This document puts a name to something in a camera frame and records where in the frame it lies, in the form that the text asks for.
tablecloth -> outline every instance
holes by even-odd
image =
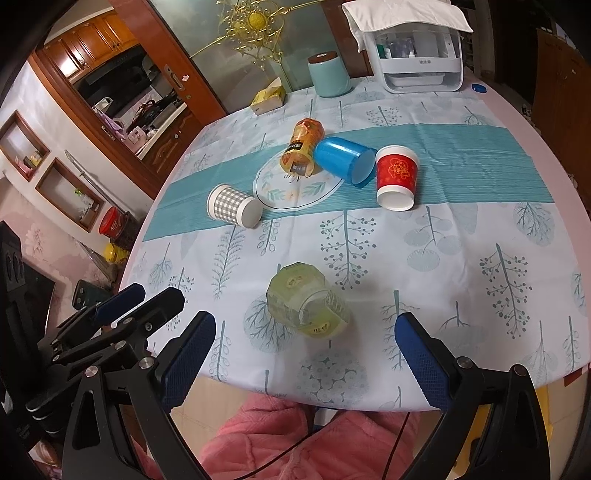
[[[417,152],[416,207],[379,208],[375,181],[358,190],[326,172],[286,177],[277,159],[305,116],[329,135]],[[155,353],[198,310],[214,315],[202,375],[321,406],[424,410],[392,332],[404,311],[455,355],[483,368],[523,363],[536,385],[589,361],[582,275],[562,218],[532,159],[469,84],[390,95],[364,78],[334,99],[294,92],[281,109],[206,127],[171,175],[125,283],[149,297],[167,286],[185,294],[184,311],[150,337]],[[256,229],[207,217],[204,199],[222,182],[266,205]],[[353,311],[333,340],[304,338],[268,313],[271,277],[296,261],[322,271]]]

floor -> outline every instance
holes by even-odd
[[[583,410],[586,383],[587,373],[568,387],[564,386],[562,380],[558,380],[548,388],[550,422],[553,426],[550,439],[552,479],[559,478],[568,460]],[[171,413],[177,428],[194,454],[198,455],[203,445],[215,436],[218,428],[236,413],[247,395],[248,392],[244,390],[210,378],[200,377],[195,380],[184,404]],[[428,439],[438,420],[439,412],[421,414],[415,454]],[[456,478],[456,475],[451,473],[449,478]]]

wall shelf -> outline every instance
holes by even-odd
[[[31,181],[50,152],[16,110],[0,128],[0,150],[26,181]],[[30,160],[35,153],[39,158],[36,165]]]
[[[35,189],[61,213],[87,232],[92,230],[105,203],[58,158],[51,162]],[[81,192],[81,195],[76,194],[76,190]]]

jar lid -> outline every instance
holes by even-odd
[[[329,60],[335,59],[338,56],[339,56],[339,54],[337,52],[335,52],[334,50],[325,51],[325,52],[317,53],[316,55],[312,55],[311,57],[309,57],[308,63],[322,63],[323,61],[329,61]]]

checkered cup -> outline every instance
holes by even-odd
[[[222,183],[207,197],[207,214],[214,220],[254,228],[262,216],[262,203]]]

